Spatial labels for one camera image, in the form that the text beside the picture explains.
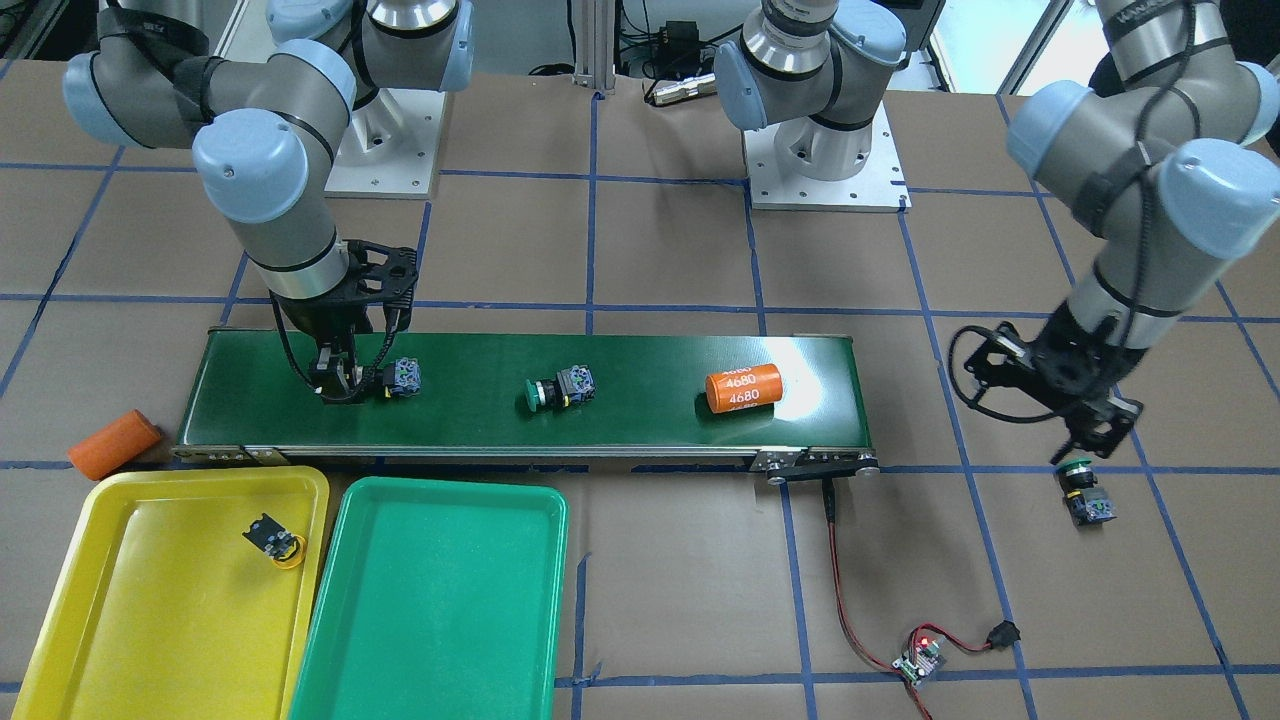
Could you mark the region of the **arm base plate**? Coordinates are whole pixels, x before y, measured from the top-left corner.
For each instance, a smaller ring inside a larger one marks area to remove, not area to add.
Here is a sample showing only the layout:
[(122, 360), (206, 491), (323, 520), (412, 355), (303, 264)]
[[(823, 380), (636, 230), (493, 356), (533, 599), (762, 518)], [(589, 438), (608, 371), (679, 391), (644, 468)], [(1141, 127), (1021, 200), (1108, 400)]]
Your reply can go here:
[(911, 206), (884, 104), (860, 129), (799, 118), (746, 131), (742, 146), (756, 210), (896, 213)]
[(448, 94), (383, 88), (352, 115), (326, 182), (334, 199), (426, 200), (433, 193)]

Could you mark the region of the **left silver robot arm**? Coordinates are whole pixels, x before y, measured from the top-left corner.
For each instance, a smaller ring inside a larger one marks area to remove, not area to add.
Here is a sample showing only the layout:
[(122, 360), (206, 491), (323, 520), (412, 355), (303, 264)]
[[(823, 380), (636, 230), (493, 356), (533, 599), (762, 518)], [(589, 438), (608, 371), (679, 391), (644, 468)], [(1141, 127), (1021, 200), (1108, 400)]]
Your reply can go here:
[[(1121, 90), (1044, 86), (1007, 124), (1006, 150), (1103, 241), (1038, 336), (973, 327), (968, 407), (988, 389), (1061, 419), (1055, 455), (1107, 457), (1142, 414), (1112, 388), (1277, 219), (1277, 167), (1251, 145), (1277, 119), (1277, 78), (1239, 61), (1215, 1), (1102, 1)], [(749, 183), (768, 209), (892, 211), (908, 205), (882, 108), (906, 32), (872, 1), (764, 1), (713, 61), (742, 131)]]

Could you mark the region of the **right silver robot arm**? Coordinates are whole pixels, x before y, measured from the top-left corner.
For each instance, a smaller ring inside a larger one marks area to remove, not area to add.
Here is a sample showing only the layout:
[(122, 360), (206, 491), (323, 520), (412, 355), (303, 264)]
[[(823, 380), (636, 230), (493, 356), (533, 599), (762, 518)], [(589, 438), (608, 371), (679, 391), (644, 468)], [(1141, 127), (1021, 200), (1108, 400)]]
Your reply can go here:
[(99, 47), (61, 92), (79, 128), (142, 149), (188, 149), (211, 204), (265, 282), (276, 333), (317, 355), (298, 378), (328, 404), (416, 395), (392, 357), (410, 324), (417, 254), (347, 240), (324, 199), (353, 114), (384, 88), (458, 91), (474, 53), (468, 1), (271, 1), (265, 61), (211, 50), (175, 1), (105, 1)]

